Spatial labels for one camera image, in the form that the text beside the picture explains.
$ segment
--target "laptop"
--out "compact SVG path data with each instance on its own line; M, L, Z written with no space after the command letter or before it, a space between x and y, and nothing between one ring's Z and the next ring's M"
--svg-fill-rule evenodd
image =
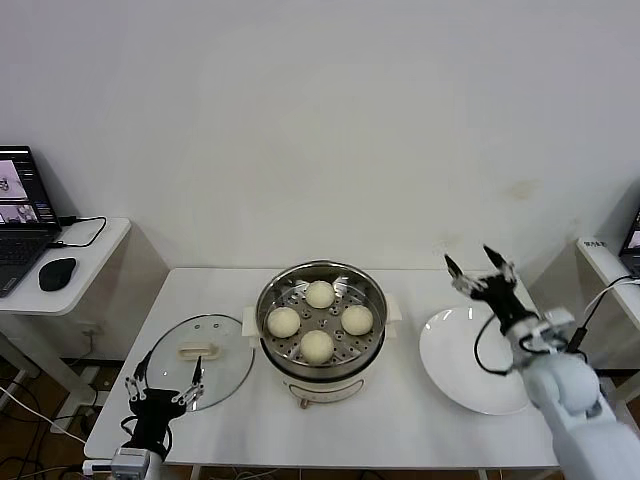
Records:
M0 146L0 298L60 232L29 147Z

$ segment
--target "glass lid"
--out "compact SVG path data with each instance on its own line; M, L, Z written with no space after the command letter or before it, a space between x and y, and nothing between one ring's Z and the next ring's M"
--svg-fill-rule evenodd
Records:
M226 315L198 315L176 325L151 351L145 379L150 388L184 392L202 357L202 396L189 411L215 405L233 394L247 378L254 350L242 336L242 323Z

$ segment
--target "steamed bun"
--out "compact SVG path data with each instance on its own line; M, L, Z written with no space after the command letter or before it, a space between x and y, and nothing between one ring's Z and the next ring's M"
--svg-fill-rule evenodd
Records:
M364 335L373 327L373 314L371 310L362 305L353 305L344 310L342 328L350 335Z
M333 340L322 330L312 330L300 341L300 352L312 365L320 365L333 356Z
M336 298L336 292L330 283L318 280L307 287L307 303L313 308L327 308Z
M267 328L274 337L290 337L300 328L300 315L293 308L276 308L267 318Z

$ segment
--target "white wire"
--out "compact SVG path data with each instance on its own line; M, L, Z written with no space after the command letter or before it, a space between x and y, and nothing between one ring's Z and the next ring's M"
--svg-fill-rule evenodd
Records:
M26 475L24 475L24 474L20 475L20 478L34 477L36 475L40 475L41 473L53 472L54 470L62 470L62 469L65 469L65 468L69 468L69 466L45 468L44 470L38 470L37 472L28 473ZM13 478L10 478L9 480L18 480L18 477L13 477Z
M35 410L30 409L29 407L27 407L24 403L22 403L20 400L18 400L16 397L14 397L13 395L11 395L11 393L7 392L4 387L0 387L0 390L2 390L5 395L8 395L9 398L11 398L14 402L16 402L18 405L20 405L22 408L29 410L31 413L33 413L35 416L40 417L41 419L43 419L44 421L50 423L53 427L55 427L57 430L60 430L60 433L64 433L65 435L71 437L71 438L75 438L76 440L78 440L80 443L85 444L87 442L85 442L84 440L82 440L80 437L76 437L73 433L69 433L66 430L63 430L62 428L60 428L58 425L56 425L55 423L53 423L51 420L49 420L47 417L45 417L44 415L39 414L38 412L36 412Z
M640 280L630 280L628 282L620 282L620 283L616 283L615 285L611 285L605 289L603 289L598 295L596 295L595 297L593 297L593 300L591 300L587 306L584 308L584 317L587 318L587 313L589 312L589 310L591 309L591 307L600 299L600 297L602 297L605 293L607 293L609 290L612 290L616 287L620 287L622 285L638 285L638 283L640 283Z
M278 470L280 470L279 468L274 468L273 470L270 470L268 472L264 472L264 473L257 473L255 475L250 475L248 477L243 476L245 473L251 473L251 472L241 472L236 478L235 480L240 480L240 478L242 478L242 480L249 480L251 478L258 478L258 477L264 477L266 475L271 475L272 473L277 472Z

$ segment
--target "black mouse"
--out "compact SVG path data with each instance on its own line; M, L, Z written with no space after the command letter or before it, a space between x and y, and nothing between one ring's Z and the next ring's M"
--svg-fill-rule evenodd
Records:
M40 269L40 288L45 292L55 292L63 288L69 283L76 263L75 258L60 258L47 263Z

